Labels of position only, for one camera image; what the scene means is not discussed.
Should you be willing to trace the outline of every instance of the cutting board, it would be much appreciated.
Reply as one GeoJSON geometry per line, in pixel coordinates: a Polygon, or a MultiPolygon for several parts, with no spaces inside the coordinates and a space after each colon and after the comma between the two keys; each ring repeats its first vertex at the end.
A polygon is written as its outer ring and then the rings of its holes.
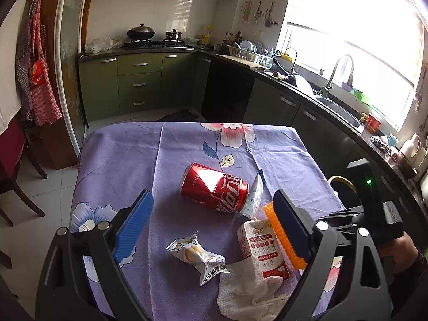
{"type": "Polygon", "coordinates": [[[265,69],[266,68],[263,65],[259,65],[259,64],[250,62],[249,60],[245,60],[245,59],[241,59],[241,58],[237,58],[237,57],[232,57],[231,55],[218,54],[217,56],[233,60],[233,61],[235,61],[237,63],[241,63],[242,65],[245,65],[245,66],[248,66],[248,67],[257,67],[257,68],[260,68],[260,69],[265,69]]]}

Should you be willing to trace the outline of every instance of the floral tablecloth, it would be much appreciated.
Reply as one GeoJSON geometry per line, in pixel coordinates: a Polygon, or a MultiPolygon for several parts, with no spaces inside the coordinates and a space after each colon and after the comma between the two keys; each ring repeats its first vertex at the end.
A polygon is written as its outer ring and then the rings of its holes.
{"type": "MultiPolygon", "coordinates": [[[[217,306],[220,277],[200,287],[198,271],[165,249],[173,240],[199,231],[204,249],[225,256],[226,263],[242,260],[236,235],[242,220],[236,214],[209,210],[180,197],[180,179],[193,162],[248,183],[263,168],[263,204],[269,203],[278,189],[284,189],[314,219],[341,208],[293,128],[148,122],[116,124],[93,132],[84,141],[79,157],[70,228],[91,230],[132,205],[142,189],[153,192],[150,220],[132,254],[120,266],[154,321],[228,320],[217,306]]],[[[262,210],[257,217],[266,218],[262,210]]],[[[287,257],[285,261],[291,278],[280,290],[291,293],[300,272],[287,257]]],[[[101,311],[111,313],[91,258],[84,262],[101,311]]],[[[327,306],[339,267],[340,261],[335,260],[317,312],[327,306]]]]}

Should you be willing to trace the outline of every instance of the red soda can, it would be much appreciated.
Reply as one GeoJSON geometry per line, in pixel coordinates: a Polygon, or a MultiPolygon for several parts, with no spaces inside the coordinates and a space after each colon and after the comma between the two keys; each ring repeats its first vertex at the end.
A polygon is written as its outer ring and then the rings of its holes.
{"type": "Polygon", "coordinates": [[[209,209],[235,212],[243,208],[248,184],[241,178],[193,163],[183,174],[180,193],[209,209]]]}

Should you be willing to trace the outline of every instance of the window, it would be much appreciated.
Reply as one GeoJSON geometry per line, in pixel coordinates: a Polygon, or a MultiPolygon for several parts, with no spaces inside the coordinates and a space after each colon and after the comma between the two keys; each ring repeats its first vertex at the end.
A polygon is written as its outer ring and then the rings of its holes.
{"type": "MultiPolygon", "coordinates": [[[[355,62],[353,86],[395,127],[408,113],[419,78],[423,26],[408,0],[289,0],[279,48],[293,47],[297,63],[329,78],[340,57],[355,62]]],[[[347,82],[350,61],[335,75],[347,82]]]]}

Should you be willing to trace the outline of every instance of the white paper towel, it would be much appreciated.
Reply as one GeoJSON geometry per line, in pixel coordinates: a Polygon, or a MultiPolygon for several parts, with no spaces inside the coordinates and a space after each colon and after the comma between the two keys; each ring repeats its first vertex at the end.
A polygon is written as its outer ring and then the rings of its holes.
{"type": "Polygon", "coordinates": [[[264,278],[258,259],[252,256],[226,268],[229,273],[220,276],[220,312],[237,321],[274,320],[290,297],[273,296],[283,282],[282,277],[264,278]]]}

